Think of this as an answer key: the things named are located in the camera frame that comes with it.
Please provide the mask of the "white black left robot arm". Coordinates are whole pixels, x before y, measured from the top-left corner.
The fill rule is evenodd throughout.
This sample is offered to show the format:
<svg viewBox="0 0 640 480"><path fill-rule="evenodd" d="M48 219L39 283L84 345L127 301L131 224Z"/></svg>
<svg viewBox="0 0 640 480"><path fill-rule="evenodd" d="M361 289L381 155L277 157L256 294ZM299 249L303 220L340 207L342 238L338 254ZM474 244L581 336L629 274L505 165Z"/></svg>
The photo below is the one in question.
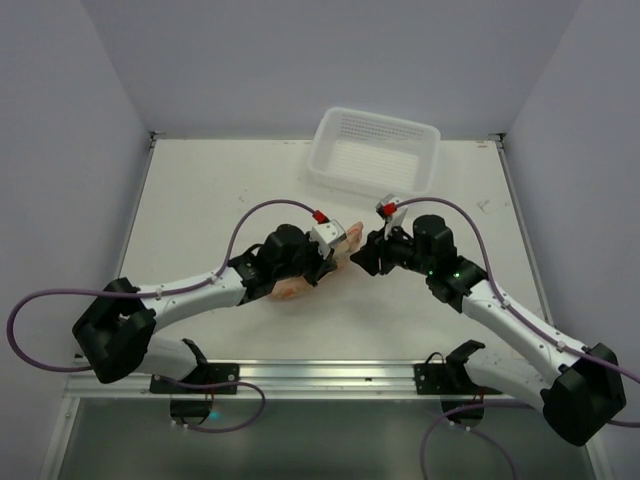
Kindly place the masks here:
<svg viewBox="0 0 640 480"><path fill-rule="evenodd" d="M228 260L220 273L158 285L149 292L137 290L126 278L115 280L72 333L103 384L146 373L197 392L217 378L206 357L194 341L164 339L159 331L206 311L259 300L284 280L302 278L316 285L336 269L334 252L345 238L334 221L309 232L284 224L263 244Z"/></svg>

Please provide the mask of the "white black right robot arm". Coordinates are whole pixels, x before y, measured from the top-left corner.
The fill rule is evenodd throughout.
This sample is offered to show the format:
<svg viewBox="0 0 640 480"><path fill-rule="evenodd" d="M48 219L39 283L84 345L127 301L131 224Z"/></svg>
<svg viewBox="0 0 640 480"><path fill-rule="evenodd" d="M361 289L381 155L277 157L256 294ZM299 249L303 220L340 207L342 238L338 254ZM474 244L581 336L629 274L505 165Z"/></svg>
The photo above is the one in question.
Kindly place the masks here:
<svg viewBox="0 0 640 480"><path fill-rule="evenodd" d="M588 347L521 307L489 272L460 255L443 218L422 215L407 234L401 227L370 233L352 254L371 276L394 268L422 274L432 295L483 325L522 356L510 364L468 341L446 358L451 389L497 390L542 413L566 442L585 445L626 405L616 354L598 343Z"/></svg>

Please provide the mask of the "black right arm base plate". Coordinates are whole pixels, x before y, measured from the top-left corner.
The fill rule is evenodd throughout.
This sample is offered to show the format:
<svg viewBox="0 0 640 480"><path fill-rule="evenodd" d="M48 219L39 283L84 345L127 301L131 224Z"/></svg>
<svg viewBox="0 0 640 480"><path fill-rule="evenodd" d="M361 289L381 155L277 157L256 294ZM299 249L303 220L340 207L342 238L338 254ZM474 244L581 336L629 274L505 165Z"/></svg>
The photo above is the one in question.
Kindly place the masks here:
<svg viewBox="0 0 640 480"><path fill-rule="evenodd" d="M447 356L434 352L426 360L414 363L413 380L418 395L500 395L501 392L474 383L465 366L476 351L485 345L468 340Z"/></svg>

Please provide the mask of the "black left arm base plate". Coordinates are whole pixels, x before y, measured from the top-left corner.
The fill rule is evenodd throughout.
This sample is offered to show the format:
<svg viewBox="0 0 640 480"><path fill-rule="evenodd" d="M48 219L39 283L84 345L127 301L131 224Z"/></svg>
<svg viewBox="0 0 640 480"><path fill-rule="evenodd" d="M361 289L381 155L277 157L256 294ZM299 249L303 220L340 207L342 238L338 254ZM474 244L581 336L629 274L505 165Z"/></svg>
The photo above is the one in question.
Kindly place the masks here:
<svg viewBox="0 0 640 480"><path fill-rule="evenodd" d="M152 394L221 394L235 395L236 383L240 380L238 363L204 363L180 380L167 380L154 376L149 391Z"/></svg>

